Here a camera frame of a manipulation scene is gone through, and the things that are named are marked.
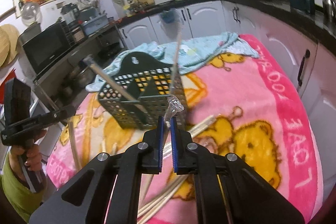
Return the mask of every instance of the blue towel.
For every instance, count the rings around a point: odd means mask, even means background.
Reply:
[[[155,59],[173,64],[177,42],[158,45],[156,42],[143,43],[140,46],[120,53],[104,71],[112,76],[118,73],[122,59],[130,52],[145,52]],[[224,32],[221,35],[182,40],[178,57],[178,70],[181,75],[198,70],[219,54],[230,52],[258,58],[258,53],[237,33]],[[103,86],[104,80],[97,75],[95,82],[87,85],[86,90],[97,92]]]

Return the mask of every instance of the black oven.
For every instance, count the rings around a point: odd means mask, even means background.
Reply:
[[[71,45],[61,23],[55,23],[22,45],[29,63],[38,75]]]

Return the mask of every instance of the metal bolt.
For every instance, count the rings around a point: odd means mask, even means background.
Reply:
[[[104,160],[107,160],[108,157],[109,157],[109,155],[107,153],[100,153],[97,156],[97,159],[100,160],[100,161],[104,161]]]
[[[142,143],[138,144],[138,148],[139,149],[147,149],[147,147],[148,147],[148,143],[142,142]]]
[[[233,153],[230,153],[230,154],[227,154],[227,159],[230,160],[230,161],[235,161],[238,159],[237,155],[236,154],[233,154]]]
[[[188,143],[187,148],[190,150],[195,150],[197,148],[197,143]]]

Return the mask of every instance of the pink tablecloth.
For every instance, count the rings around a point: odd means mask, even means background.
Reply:
[[[241,38],[259,52],[259,59],[221,54],[182,77],[188,123],[197,124],[211,114],[220,114],[195,141],[207,142],[209,149],[220,155],[231,151],[244,158],[308,222],[320,208],[323,194],[320,158],[308,117],[294,86],[267,49],[252,35]],[[107,152],[121,153],[141,141],[143,135],[140,130],[121,129],[95,97],[88,95],[75,117],[82,165],[102,151],[102,140]],[[48,160],[47,173],[56,187],[75,174],[67,130]],[[157,195],[172,178],[170,156],[164,159],[163,172],[154,176],[146,200]],[[197,222],[189,181],[148,223]]]

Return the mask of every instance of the dish rack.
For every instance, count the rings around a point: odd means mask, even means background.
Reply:
[[[105,83],[98,93],[98,102],[116,119],[121,128],[149,129],[157,126],[164,116],[173,83],[172,65],[162,63],[144,52],[129,53],[122,61],[119,72],[112,76],[118,85],[127,90],[136,101],[128,101]],[[178,128],[184,129],[187,103],[179,72],[175,74],[175,95],[184,106],[176,116]],[[142,105],[146,113],[136,105]]]

